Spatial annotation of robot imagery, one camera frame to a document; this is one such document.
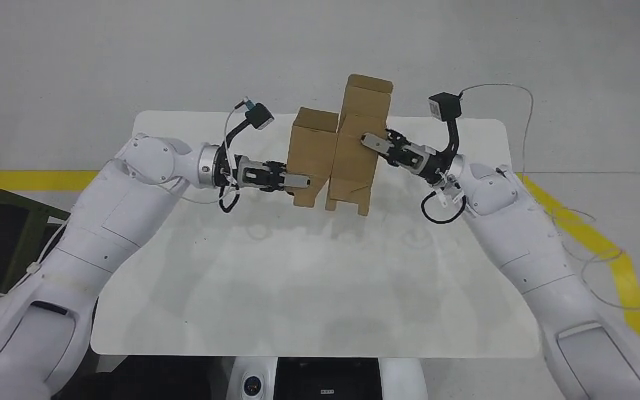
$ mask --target brown cardboard box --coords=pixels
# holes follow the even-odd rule
[[[289,141],[287,172],[309,176],[308,188],[287,188],[293,204],[313,207],[318,192],[331,176],[338,134],[338,114],[300,108]]]
[[[393,84],[382,79],[351,75],[347,81],[338,126],[338,142],[325,208],[337,201],[358,204],[358,214],[369,213],[371,184],[378,155],[362,146],[366,132],[386,138],[386,121]]]

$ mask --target floor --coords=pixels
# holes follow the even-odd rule
[[[278,113],[336,109],[352,72],[392,80],[402,116],[440,91],[514,82],[536,98],[531,178],[640,260],[639,22],[634,0],[7,0],[0,169],[98,169],[147,109],[224,111],[244,95]],[[505,123],[516,170],[527,110],[514,88],[463,101]],[[593,277],[615,301],[606,267]],[[424,365],[434,399],[561,398],[541,357]]]

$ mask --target yellow tape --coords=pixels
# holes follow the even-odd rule
[[[4,190],[71,190],[87,187],[98,171],[0,171]]]
[[[0,171],[0,188],[14,191],[81,191],[87,187],[97,173],[98,171]],[[563,208],[562,203],[529,178],[524,179],[524,184],[549,213],[554,213],[558,217],[558,226],[586,249],[594,254],[602,254],[616,248],[613,242],[594,227],[584,223],[580,215]],[[639,307],[640,286],[631,258],[627,254],[623,254],[608,264],[618,291],[620,305]],[[629,326],[640,334],[640,312],[625,311],[624,317]]]
[[[524,184],[533,197],[547,209],[547,212],[553,213],[557,217],[556,224],[587,250],[593,254],[611,254],[611,250],[617,248],[615,243],[607,239],[593,226],[585,223],[580,215],[563,208],[562,203],[542,190],[529,178],[525,177]],[[609,264],[613,274],[620,305],[632,308],[640,307],[640,286],[638,286],[638,278],[633,269],[631,257],[628,254],[622,254],[619,258],[609,261],[607,264]],[[625,311],[624,318],[627,324],[640,334],[640,312]]]

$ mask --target black device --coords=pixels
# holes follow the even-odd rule
[[[274,400],[382,400],[377,358],[278,358]]]

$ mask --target white table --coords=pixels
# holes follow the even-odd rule
[[[133,133],[218,143],[226,114],[147,111]],[[248,129],[233,148],[286,162],[294,115]],[[432,118],[390,117],[410,140],[443,148]],[[504,125],[461,120],[460,152],[509,164]],[[533,316],[460,219],[420,213],[421,179],[380,159],[371,211],[298,208],[285,193],[245,189],[232,214],[180,202],[100,296],[101,354],[531,357]],[[214,199],[217,191],[188,196]],[[430,207],[444,217],[437,201]]]

